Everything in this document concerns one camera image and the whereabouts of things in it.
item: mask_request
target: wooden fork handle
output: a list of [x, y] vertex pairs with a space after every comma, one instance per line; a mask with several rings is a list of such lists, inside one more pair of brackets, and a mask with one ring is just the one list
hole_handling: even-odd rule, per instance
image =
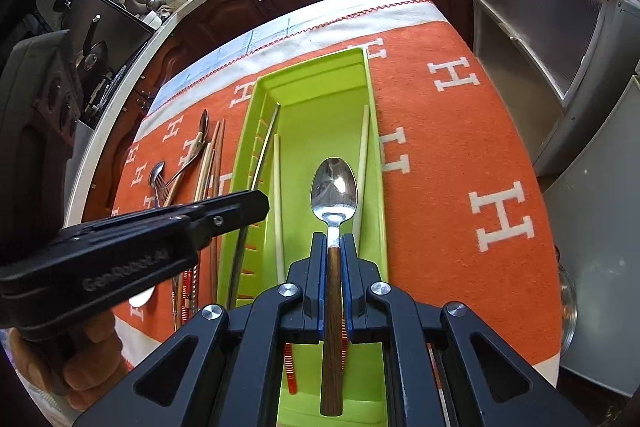
[[340, 248], [329, 247], [326, 258], [324, 292], [324, 345], [322, 347], [322, 387], [320, 414], [342, 414], [342, 292]]

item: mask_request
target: tablecloth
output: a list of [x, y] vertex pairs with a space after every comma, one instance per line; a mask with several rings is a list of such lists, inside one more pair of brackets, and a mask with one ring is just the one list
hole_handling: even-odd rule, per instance
[[[226, 120], [220, 192], [262, 74], [352, 46], [369, 57], [380, 130], [390, 283], [416, 301], [463, 301], [552, 383], [561, 334], [553, 241], [529, 157], [494, 86], [428, 0], [327, 0], [222, 46], [163, 86], [124, 166], [114, 214], [148, 207], [207, 108]], [[197, 170], [177, 201], [191, 201]], [[200, 301], [210, 302], [202, 256]], [[170, 282], [114, 310], [132, 364], [173, 333]]]

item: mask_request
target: bolt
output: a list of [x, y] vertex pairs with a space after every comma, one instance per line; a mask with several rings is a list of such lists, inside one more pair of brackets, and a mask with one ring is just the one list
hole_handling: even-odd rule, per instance
[[202, 316], [208, 321], [212, 321], [220, 317], [220, 315], [222, 315], [222, 308], [217, 304], [210, 304], [202, 309]]
[[371, 285], [371, 291], [376, 295], [386, 295], [391, 291], [389, 283], [378, 281]]
[[466, 306], [458, 301], [447, 303], [447, 313], [454, 317], [462, 317], [466, 314]]
[[298, 291], [298, 287], [295, 284], [290, 282], [281, 284], [280, 287], [278, 288], [278, 293], [283, 297], [290, 297], [292, 295], [295, 295], [297, 291]]

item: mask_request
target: orange tablecloth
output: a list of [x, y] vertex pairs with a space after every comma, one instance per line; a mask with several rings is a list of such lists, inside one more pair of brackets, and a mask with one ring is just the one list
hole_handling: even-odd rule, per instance
[[[437, 16], [415, 18], [423, 12]], [[362, 35], [305, 52], [329, 30], [342, 27], [359, 27]], [[369, 27], [372, 31], [366, 34]], [[284, 46], [290, 50], [292, 42], [300, 55], [282, 52]], [[561, 334], [558, 273], [529, 157], [473, 53], [427, 1], [364, 9], [304, 28], [188, 82], [153, 108], [143, 123], [145, 130], [129, 152], [114, 213], [150, 204], [150, 168], [162, 159], [167, 176], [177, 170], [203, 108], [214, 122], [226, 119], [221, 171], [226, 192], [252, 82], [284, 66], [363, 45], [383, 151], [390, 282], [416, 301], [465, 302], [555, 383]], [[257, 70], [257, 57], [262, 56], [272, 62], [278, 58]], [[254, 71], [239, 76], [244, 60], [251, 61]], [[220, 78], [231, 71], [236, 76], [224, 86]], [[198, 90], [206, 95], [200, 98]], [[197, 169], [183, 183], [177, 201], [191, 201], [196, 177]], [[206, 257], [200, 271], [200, 306], [210, 302]], [[115, 312], [132, 327], [119, 331], [125, 337], [124, 354], [135, 364], [145, 349], [128, 349], [127, 342], [150, 341], [150, 349], [173, 333], [170, 282], [159, 285], [144, 307], [123, 303]]]

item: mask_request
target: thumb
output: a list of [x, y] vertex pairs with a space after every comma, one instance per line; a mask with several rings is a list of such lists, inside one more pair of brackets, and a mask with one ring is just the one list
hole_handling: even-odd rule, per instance
[[22, 377], [39, 390], [50, 392], [53, 382], [49, 365], [15, 328], [9, 331], [9, 345], [15, 367]]

